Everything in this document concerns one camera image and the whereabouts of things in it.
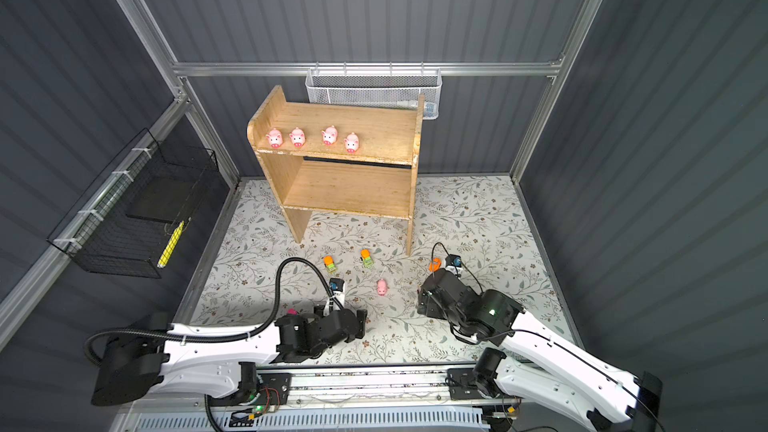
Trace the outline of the pink pig toy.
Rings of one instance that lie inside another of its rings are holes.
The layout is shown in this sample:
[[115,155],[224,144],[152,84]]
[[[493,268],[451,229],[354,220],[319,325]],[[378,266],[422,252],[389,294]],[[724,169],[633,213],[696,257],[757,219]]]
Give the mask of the pink pig toy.
[[290,137],[290,140],[291,140],[293,146],[296,147],[296,148],[301,148],[306,143],[305,132],[301,128],[299,128],[299,127],[294,128],[290,132],[289,137]]
[[338,129],[331,125],[321,131],[322,141],[324,145],[331,146],[338,140]]
[[385,296],[389,290],[388,283],[384,279],[377,281],[377,293],[379,296]]
[[348,153],[355,153],[359,150],[360,138],[356,133],[350,133],[344,139],[344,148]]
[[273,149],[280,148],[284,142],[282,132],[277,128],[271,129],[266,134],[266,138],[268,140],[268,145]]

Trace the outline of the pink pig toy front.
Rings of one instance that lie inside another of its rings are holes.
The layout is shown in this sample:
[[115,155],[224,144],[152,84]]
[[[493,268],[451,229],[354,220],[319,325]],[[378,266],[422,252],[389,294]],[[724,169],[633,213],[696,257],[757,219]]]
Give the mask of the pink pig toy front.
[[321,131],[322,141],[324,145],[331,146],[338,140],[338,129],[331,125]]

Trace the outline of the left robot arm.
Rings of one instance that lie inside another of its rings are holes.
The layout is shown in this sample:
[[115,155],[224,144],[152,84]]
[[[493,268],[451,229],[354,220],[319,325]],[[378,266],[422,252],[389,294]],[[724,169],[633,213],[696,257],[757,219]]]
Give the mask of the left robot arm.
[[318,359],[339,343],[364,338],[366,310],[347,307],[326,278],[320,284],[328,305],[318,313],[281,315],[277,286],[259,325],[191,326],[156,313],[93,334],[83,345],[99,369],[91,404],[122,405],[158,393],[197,393],[235,404],[255,399],[259,367]]

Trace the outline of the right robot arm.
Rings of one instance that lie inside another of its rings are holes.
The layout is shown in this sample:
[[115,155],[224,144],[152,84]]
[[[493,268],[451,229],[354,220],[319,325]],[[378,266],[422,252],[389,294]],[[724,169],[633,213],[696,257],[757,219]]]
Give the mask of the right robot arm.
[[485,397],[528,399],[589,431],[656,431],[661,380],[612,366],[563,339],[512,297],[481,293],[453,272],[430,273],[419,289],[421,315],[445,320],[454,337],[485,344],[472,374]]

